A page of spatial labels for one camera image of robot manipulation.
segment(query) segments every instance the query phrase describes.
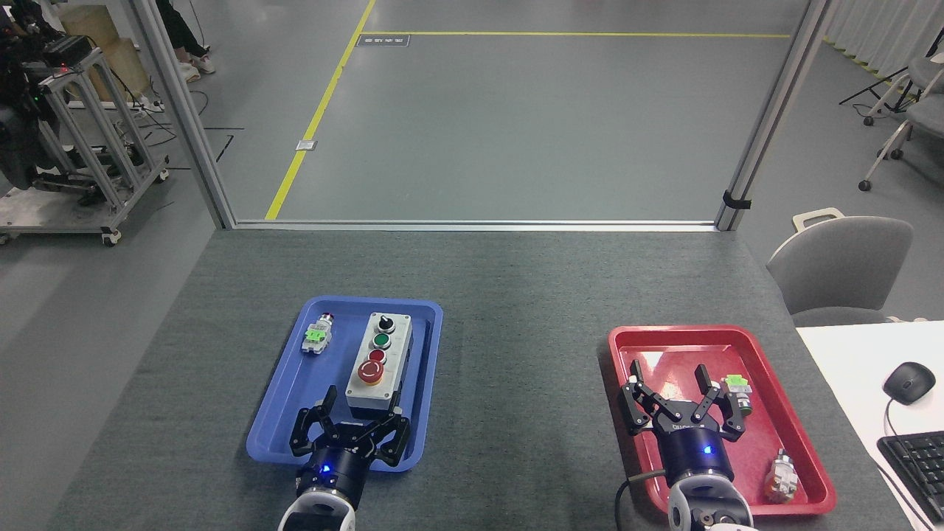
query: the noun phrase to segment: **blue tray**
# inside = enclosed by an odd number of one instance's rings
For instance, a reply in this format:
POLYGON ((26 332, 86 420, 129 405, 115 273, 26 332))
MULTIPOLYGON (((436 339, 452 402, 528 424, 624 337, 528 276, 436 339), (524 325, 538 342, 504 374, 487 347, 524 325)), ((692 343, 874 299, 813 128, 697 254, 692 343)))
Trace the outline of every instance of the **blue tray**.
MULTIPOLYGON (((265 391, 256 419, 253 420, 245 448, 249 456, 263 463, 301 466, 308 462, 307 455, 295 457, 289 449, 289 436, 295 425, 298 410, 312 407, 325 398, 331 384, 338 386, 338 400, 331 411, 331 419, 357 420, 351 415, 344 391, 351 367, 357 357, 367 319, 372 312, 402 314, 413 319, 413 348, 403 374, 400 407, 410 419, 410 440, 399 465, 390 467, 374 461, 372 471, 402 472, 413 467, 423 455, 426 443, 426 424, 430 417, 432 377, 436 371, 439 334, 443 327, 443 309, 429 300, 368 299, 361 297, 316 297, 302 306, 292 334, 285 344, 282 357, 265 391), (324 352, 303 354, 301 343, 308 325, 321 314, 334 315, 331 342, 324 352)), ((314 440, 321 435, 315 424, 309 432, 314 440)))

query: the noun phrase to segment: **keyboard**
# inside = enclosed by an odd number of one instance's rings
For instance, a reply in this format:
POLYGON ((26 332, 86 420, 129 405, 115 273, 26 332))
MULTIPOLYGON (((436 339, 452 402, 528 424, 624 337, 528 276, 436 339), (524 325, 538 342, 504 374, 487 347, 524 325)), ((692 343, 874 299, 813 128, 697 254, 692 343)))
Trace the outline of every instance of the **keyboard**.
POLYGON ((878 446, 924 514, 944 521, 944 432, 882 437, 878 446))

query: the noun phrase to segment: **table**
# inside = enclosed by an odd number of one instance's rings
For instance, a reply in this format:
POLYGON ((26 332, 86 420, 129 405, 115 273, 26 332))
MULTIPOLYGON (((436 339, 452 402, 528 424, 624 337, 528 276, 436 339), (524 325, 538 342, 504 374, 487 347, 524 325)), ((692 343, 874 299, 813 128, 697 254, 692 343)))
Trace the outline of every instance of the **table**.
MULTIPOLYGON (((614 529, 616 488, 638 461, 615 428, 607 334, 705 323, 757 337, 838 497, 828 514, 758 528, 901 527, 735 233, 219 231, 47 528, 273 529, 295 468, 253 461, 245 440, 299 309, 326 294, 444 311, 423 456, 371 475, 359 529, 614 529)), ((645 492, 631 488, 620 510, 624 529, 667 529, 645 492)))
MULTIPOLYGON (((888 396, 882 392, 882 384, 903 362, 915 361, 929 368, 938 379, 935 388, 911 405, 892 403, 888 416, 899 434, 944 430, 944 389, 940 383, 944 379, 944 321, 827 326, 797 331, 868 454, 894 478, 912 505, 918 507, 876 446, 879 437, 891 435, 884 423, 888 396)), ((892 491, 911 525, 915 529, 926 529, 894 488, 892 491)), ((944 530, 944 523, 938 523, 935 530, 944 530)))

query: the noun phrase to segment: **red tray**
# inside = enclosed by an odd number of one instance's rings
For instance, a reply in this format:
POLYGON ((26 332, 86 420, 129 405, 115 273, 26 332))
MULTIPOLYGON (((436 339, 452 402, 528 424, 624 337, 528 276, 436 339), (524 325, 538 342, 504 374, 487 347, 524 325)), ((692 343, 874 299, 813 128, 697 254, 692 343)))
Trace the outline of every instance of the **red tray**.
MULTIPOLYGON (((816 450, 786 398, 777 376, 757 339, 733 325, 621 326, 610 332, 610 354, 616 380, 626 384, 632 360, 638 359, 643 379, 670 400, 700 399, 695 368, 705 364, 716 382, 727 374, 742 374, 750 381, 753 412, 747 430, 737 442, 724 441, 734 470, 734 486, 756 515, 823 514, 835 507, 833 482, 819 462, 816 450), (770 464, 781 448, 794 460, 800 485, 793 501, 772 504, 763 493, 770 464)), ((721 413, 712 406, 712 416, 721 413)), ((662 468, 659 447, 651 432, 634 437, 642 472, 662 468)), ((668 512, 668 485, 664 477, 646 482, 649 498, 668 512)))

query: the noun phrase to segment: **emergency stop button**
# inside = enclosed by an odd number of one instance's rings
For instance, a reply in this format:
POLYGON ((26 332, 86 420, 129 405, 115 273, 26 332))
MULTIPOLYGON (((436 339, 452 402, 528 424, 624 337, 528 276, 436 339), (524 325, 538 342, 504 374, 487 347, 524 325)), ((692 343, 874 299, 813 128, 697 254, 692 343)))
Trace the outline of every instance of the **emergency stop button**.
POLYGON ((357 375, 367 385, 377 385, 383 378, 383 364, 375 360, 367 360, 357 367, 357 375))

